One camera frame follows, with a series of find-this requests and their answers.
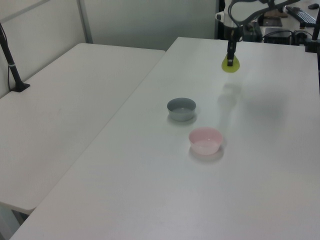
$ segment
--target yellow-green object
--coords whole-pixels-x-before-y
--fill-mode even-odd
[[[227,73],[235,73],[240,68],[240,62],[239,62],[238,58],[236,57],[236,55],[234,55],[233,66],[228,66],[227,57],[228,57],[228,55],[226,55],[224,60],[222,61],[222,65],[221,65],[222,69],[223,69],[223,71],[225,71]]]

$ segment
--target black stand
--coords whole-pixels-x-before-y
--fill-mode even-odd
[[[318,53],[318,48],[320,47],[320,41],[318,40],[320,31],[320,11],[318,11],[318,15],[316,17],[314,31],[311,39],[306,39],[305,51],[307,53]]]
[[[5,34],[3,33],[2,29],[0,29],[0,44],[1,44],[6,61],[8,62],[8,66],[11,70],[12,76],[15,81],[15,87],[12,89],[12,91],[21,93],[23,90],[30,87],[30,84],[26,84],[21,81],[16,64],[15,64],[14,59],[12,58],[12,55],[10,53],[7,39],[5,38]]]
[[[305,51],[307,53],[316,53],[317,54],[317,60],[318,60],[318,77],[319,77],[319,85],[320,85],[320,41],[318,40],[320,31],[320,11],[318,11],[318,15],[316,17],[315,26],[312,34],[312,38],[306,39],[305,45]]]

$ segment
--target white table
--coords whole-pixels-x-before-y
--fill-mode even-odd
[[[79,44],[0,99],[0,204],[30,214],[163,54]]]
[[[241,42],[225,73],[226,50],[178,38],[12,240],[320,239],[317,56]],[[168,118],[176,97],[196,119]],[[201,126],[214,156],[190,152]]]

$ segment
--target white wall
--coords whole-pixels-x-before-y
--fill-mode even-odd
[[[34,3],[35,0],[20,0]],[[10,9],[21,8],[17,0]],[[0,6],[8,7],[8,0]],[[78,43],[85,42],[77,0],[49,0],[2,23],[8,44],[22,81],[57,59]],[[0,98],[8,93],[5,56],[0,50]]]
[[[166,51],[177,37],[215,37],[218,0],[80,2],[95,44]]]

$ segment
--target bowl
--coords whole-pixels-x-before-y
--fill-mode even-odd
[[[194,117],[196,103],[189,98],[180,97],[169,101],[166,107],[173,120],[184,122]]]
[[[189,134],[191,149],[200,155],[216,153],[223,141],[221,133],[212,127],[199,127]]]

